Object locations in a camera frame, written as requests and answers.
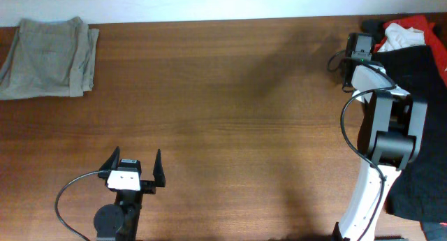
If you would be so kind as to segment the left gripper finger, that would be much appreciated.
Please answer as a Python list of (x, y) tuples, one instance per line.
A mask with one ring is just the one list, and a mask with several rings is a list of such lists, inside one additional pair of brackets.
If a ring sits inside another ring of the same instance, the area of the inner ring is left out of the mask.
[(161, 158), (161, 150), (158, 149), (156, 153), (156, 158), (154, 162), (153, 168), (153, 176), (154, 183), (156, 187), (165, 187), (166, 186), (166, 177), (163, 171), (162, 158)]
[(120, 148), (116, 146), (111, 156), (99, 168), (99, 170), (115, 170), (119, 163)]

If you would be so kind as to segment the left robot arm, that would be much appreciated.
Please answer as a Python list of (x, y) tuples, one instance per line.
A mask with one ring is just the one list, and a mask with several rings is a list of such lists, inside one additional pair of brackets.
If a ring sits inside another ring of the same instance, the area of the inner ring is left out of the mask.
[(154, 195), (158, 188), (166, 185), (161, 150), (156, 153), (153, 180), (140, 178), (142, 168), (139, 160), (120, 159), (119, 155), (120, 148), (116, 147), (99, 168), (98, 177), (116, 193), (114, 203), (104, 205), (94, 216), (96, 239), (100, 241), (135, 240), (143, 196)]

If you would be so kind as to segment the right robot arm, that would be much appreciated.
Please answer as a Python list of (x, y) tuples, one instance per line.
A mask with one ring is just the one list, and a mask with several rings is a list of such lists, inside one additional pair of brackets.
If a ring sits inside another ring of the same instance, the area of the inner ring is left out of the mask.
[(374, 240), (376, 223), (386, 197), (408, 163), (420, 152), (427, 112), (426, 101), (401, 89), (384, 66), (373, 61), (374, 38), (351, 33), (337, 70), (342, 90), (362, 103), (364, 117), (357, 143), (347, 133), (347, 145), (360, 157), (360, 173), (349, 206), (335, 224), (332, 240)]

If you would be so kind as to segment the black shorts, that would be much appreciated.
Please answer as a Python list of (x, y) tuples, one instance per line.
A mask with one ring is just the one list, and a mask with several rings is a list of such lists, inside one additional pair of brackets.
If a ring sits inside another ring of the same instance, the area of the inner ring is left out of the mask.
[(386, 74), (402, 89), (427, 101), (420, 152), (396, 179), (387, 213), (422, 221), (446, 222), (446, 85), (427, 45), (377, 52)]

